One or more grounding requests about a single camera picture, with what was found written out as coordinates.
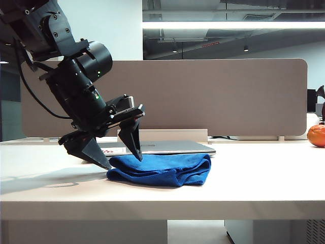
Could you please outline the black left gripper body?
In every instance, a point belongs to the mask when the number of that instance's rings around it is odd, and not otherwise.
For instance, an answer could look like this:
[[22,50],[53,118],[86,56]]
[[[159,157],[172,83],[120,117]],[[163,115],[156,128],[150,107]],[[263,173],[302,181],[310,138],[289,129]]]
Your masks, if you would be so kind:
[[[138,122],[140,122],[140,118],[144,115],[145,107],[143,104],[140,104],[121,112],[113,111],[112,114],[109,114],[107,120],[102,125],[95,127],[93,130],[81,131],[78,129],[75,132],[87,132],[94,137],[104,137],[109,129],[119,126],[122,121],[136,118]],[[63,145],[63,136],[59,139],[58,143],[59,145]]]

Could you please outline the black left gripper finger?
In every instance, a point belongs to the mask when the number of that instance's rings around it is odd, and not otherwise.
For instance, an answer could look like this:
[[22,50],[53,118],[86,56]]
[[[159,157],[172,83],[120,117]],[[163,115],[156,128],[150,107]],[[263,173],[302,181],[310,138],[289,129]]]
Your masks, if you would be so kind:
[[110,170],[111,165],[94,136],[87,132],[72,132],[63,136],[63,145],[69,155]]
[[122,121],[119,124],[120,132],[118,137],[129,149],[129,151],[138,159],[142,161],[142,151],[139,138],[139,122],[136,118]]

